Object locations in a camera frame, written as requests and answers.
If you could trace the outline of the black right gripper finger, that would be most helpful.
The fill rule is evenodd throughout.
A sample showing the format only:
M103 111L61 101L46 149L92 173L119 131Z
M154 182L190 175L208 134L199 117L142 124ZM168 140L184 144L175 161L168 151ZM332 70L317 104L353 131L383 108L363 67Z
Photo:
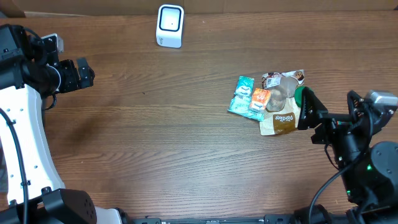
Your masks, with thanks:
M302 90L301 112L297 129L306 130L316 128L326 114L328 114L327 108L309 87L305 87Z
M352 122L360 122L364 118L364 99L351 90L347 94L348 112Z

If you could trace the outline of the green-lid jar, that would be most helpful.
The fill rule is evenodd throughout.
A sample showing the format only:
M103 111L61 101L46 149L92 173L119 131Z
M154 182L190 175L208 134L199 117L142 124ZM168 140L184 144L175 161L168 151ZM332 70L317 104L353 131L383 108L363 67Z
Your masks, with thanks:
M313 90L307 86L299 86L294 93L296 105L301 108L303 104L307 103L313 95Z

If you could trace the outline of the brown clear snack pouch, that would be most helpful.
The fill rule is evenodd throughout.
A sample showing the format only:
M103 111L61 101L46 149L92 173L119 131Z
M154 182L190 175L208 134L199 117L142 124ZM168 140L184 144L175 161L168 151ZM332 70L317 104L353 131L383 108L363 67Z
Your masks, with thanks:
M260 134L273 136L295 131L301 107L295 92L305 80L303 70L269 72L262 75L262 88L271 92L266 105L264 120L259 123Z

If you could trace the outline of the orange Kleenex tissue pack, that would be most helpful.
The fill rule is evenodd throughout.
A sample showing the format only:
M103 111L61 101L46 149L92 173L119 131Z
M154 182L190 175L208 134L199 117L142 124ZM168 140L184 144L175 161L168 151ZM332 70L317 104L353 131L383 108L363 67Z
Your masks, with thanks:
M265 108L271 98L271 92L262 88L256 88L252 94L249 109L258 113L265 112Z

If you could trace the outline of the teal wet wipes pack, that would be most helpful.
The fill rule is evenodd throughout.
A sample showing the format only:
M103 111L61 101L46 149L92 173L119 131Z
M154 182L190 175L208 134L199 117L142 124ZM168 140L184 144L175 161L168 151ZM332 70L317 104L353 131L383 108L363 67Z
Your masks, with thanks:
M250 103L251 103L251 97L235 95L234 98L231 100L228 111L234 114L244 116L249 119L254 119L256 121L263 121L264 114L250 110L249 109Z

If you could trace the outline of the blue-green tissue pack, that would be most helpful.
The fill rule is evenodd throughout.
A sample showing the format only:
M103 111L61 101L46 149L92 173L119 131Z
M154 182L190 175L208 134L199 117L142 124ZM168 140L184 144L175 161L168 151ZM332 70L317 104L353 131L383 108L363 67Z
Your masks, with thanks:
M251 77L240 76L234 91L235 95L251 96L254 87L254 79Z

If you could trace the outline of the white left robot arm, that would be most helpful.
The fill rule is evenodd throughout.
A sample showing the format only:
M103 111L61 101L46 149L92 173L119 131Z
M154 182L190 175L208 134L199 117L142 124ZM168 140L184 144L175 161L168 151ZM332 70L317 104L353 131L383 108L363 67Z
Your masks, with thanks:
M44 131L47 98L93 85L85 58L60 60L63 40L20 25L1 26L1 146L8 208L2 223L129 223L120 208L97 207L82 190L67 189Z

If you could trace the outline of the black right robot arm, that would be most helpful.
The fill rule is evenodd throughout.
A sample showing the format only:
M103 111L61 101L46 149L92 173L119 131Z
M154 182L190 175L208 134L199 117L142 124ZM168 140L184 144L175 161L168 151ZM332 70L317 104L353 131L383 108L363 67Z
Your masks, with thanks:
M296 210L291 223L397 223L397 143L371 144L397 111L397 97L388 91L371 90L362 97L347 94L348 114L329 113L314 92L302 90L298 129L314 129L313 144L331 147L330 162L337 173L313 197L310 205ZM348 201L355 206L333 215L317 204L321 193L338 177Z

